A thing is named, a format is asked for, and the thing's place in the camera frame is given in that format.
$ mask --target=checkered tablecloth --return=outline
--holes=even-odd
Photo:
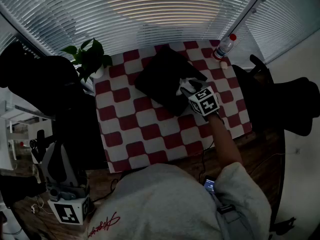
[[[216,40],[165,44],[204,74],[216,93],[232,138],[252,130],[236,75],[229,60],[222,70],[211,53]],[[121,172],[200,154],[213,138],[208,123],[191,108],[179,117],[137,90],[134,80],[162,45],[112,56],[113,65],[94,80],[96,111],[110,172]]]

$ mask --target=person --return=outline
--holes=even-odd
[[[271,207],[266,196],[247,174],[220,117],[210,114],[207,118],[222,168],[214,183],[215,197],[182,169],[154,164],[119,181],[91,218],[88,239],[232,239],[226,229],[236,239],[269,238]],[[218,203],[231,205],[247,224],[226,227],[219,219]],[[243,229],[250,238],[240,237]]]

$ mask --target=black chair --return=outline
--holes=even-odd
[[[61,56],[35,59],[20,42],[0,55],[0,87],[55,116],[55,140],[83,170],[107,168],[95,98],[85,94],[72,63]]]
[[[318,86],[306,77],[284,83],[274,83],[269,69],[256,56],[250,61],[254,69],[247,72],[232,65],[240,85],[252,130],[261,132],[275,126],[301,136],[311,132],[313,118],[320,116],[320,92]],[[262,71],[267,84],[254,78]]]

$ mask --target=window blinds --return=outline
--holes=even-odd
[[[96,38],[109,55],[220,39],[251,0],[0,0],[51,53]]]
[[[250,54],[270,62],[320,29],[320,0],[265,0],[237,30],[229,54],[233,64],[250,67]]]
[[[1,31],[0,29],[0,54],[14,41],[15,37],[10,32]]]

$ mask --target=gray sweatshirt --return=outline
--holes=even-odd
[[[236,162],[214,184],[224,205],[243,213],[258,239],[269,236],[271,207],[261,189]],[[216,204],[204,186],[174,165],[155,164],[124,177],[95,212],[91,240],[221,240]]]

